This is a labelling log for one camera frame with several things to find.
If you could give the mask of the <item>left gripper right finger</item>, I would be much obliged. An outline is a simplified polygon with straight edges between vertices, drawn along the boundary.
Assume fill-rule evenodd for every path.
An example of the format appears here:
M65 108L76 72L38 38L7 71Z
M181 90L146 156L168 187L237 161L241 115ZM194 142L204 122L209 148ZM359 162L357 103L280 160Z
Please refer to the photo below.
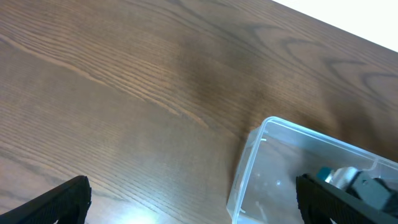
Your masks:
M306 224L380 223L397 224L389 215L310 174L296 177L298 208Z

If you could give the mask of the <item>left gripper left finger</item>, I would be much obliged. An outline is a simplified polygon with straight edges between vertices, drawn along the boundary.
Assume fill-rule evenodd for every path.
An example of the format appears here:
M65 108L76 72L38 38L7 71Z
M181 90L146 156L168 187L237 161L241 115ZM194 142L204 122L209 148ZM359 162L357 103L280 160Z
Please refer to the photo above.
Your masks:
M1 215L1 224L84 224L91 205L91 187L84 175Z

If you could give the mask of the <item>clear plastic container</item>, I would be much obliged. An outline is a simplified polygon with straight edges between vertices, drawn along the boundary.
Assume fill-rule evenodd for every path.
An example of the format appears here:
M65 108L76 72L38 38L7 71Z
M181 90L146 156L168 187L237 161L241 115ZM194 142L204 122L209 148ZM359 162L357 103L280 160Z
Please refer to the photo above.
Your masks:
M322 167L355 167L397 190L395 162L271 116L246 141L227 203L233 223L304 223L296 177Z

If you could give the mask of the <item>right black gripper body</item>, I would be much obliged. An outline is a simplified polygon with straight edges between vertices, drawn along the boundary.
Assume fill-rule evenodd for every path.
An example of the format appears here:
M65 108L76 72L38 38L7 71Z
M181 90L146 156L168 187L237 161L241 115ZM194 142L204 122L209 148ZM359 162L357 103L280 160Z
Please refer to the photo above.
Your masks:
M349 177L345 192L376 210L397 215L397 190L380 178L371 178L366 172L359 171Z

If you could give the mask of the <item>white blue cardboard box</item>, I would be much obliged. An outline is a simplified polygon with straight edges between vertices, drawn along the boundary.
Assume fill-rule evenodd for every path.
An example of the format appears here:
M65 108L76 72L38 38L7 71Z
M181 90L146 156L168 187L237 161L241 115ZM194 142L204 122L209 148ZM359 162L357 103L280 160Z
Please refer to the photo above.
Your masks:
M336 188L346 191L358 172L359 170L355 167L342 167L337 170L333 170L330 167L322 167L316 176Z

